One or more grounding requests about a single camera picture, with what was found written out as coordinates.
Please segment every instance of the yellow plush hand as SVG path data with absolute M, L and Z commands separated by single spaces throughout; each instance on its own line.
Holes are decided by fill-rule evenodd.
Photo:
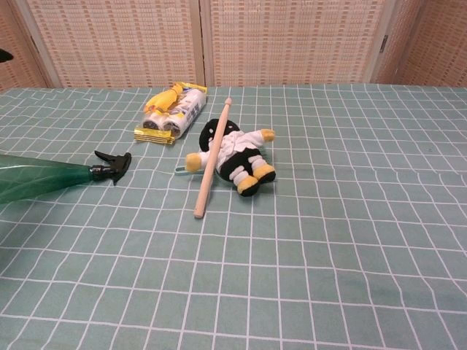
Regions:
M 198 153 L 188 154 L 185 161 L 185 169 L 191 173 L 201 168 L 201 156 Z
M 153 113 L 155 110 L 161 113 L 167 112 L 169 107 L 179 98 L 182 90 L 183 87 L 175 83 L 171 89 L 158 93 L 146 103 L 144 106 L 144 113 Z
M 263 135 L 264 141 L 273 141 L 276 137 L 276 133 L 271 129 L 261 129 L 261 135 Z

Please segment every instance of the wooden dowel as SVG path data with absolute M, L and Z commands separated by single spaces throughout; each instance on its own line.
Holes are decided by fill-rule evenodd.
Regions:
M 222 144 L 222 137 L 224 136 L 225 126 L 227 125 L 228 109 L 230 108 L 232 99 L 227 97 L 225 106 L 219 117 L 219 123 L 216 127 L 214 140 L 209 149 L 209 158 L 207 159 L 206 168 L 204 169 L 203 180 L 199 188 L 198 199 L 196 200 L 194 215 L 196 218 L 201 219 L 204 216 L 204 209 L 206 208 L 207 197 L 211 189 L 212 177 L 217 163 L 217 155 L 219 155 L 220 145 Z

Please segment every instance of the woven screen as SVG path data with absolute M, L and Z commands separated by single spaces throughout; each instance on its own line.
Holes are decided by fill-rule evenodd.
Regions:
M 65 87 L 199 82 L 189 1 L 28 0 Z
M 467 1 L 430 0 L 399 84 L 467 86 Z
M 20 25 L 6 1 L 0 1 L 0 47 L 14 56 L 12 61 L 0 63 L 0 91 L 46 86 Z
M 212 0 L 214 83 L 361 82 L 384 2 Z
M 392 84 L 394 82 L 398 65 L 406 49 L 421 4 L 422 0 L 397 1 L 393 21 L 390 24 L 390 30 L 387 32 L 385 49 L 380 54 L 381 58 L 375 69 L 372 82 L 380 84 Z

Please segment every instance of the woven panel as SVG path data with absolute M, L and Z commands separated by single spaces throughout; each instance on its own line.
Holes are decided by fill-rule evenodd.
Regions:
M 398 83 L 467 86 L 467 1 L 431 0 Z
M 28 3 L 63 86 L 196 82 L 188 1 Z
M 0 91 L 46 86 L 33 53 L 6 1 L 0 1 L 0 47 L 15 57 L 12 61 L 0 63 Z
M 213 0 L 215 84 L 360 82 L 384 2 Z
M 385 51 L 382 53 L 372 82 L 392 84 L 402 55 L 406 49 L 414 19 L 420 10 L 422 0 L 398 1 L 394 21 L 390 25 Z

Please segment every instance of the plush toy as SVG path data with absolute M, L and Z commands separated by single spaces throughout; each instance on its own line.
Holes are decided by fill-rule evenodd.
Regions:
M 218 123 L 218 119 L 212 119 L 204 126 L 199 136 L 202 152 L 187 155 L 187 171 L 194 172 L 206 167 Z M 258 149 L 265 141 L 273 141 L 274 137 L 275 133 L 270 129 L 244 133 L 234 122 L 227 122 L 217 156 L 216 170 L 220 177 L 236 185 L 240 195 L 254 195 L 260 184 L 276 178 L 274 167 L 263 159 Z

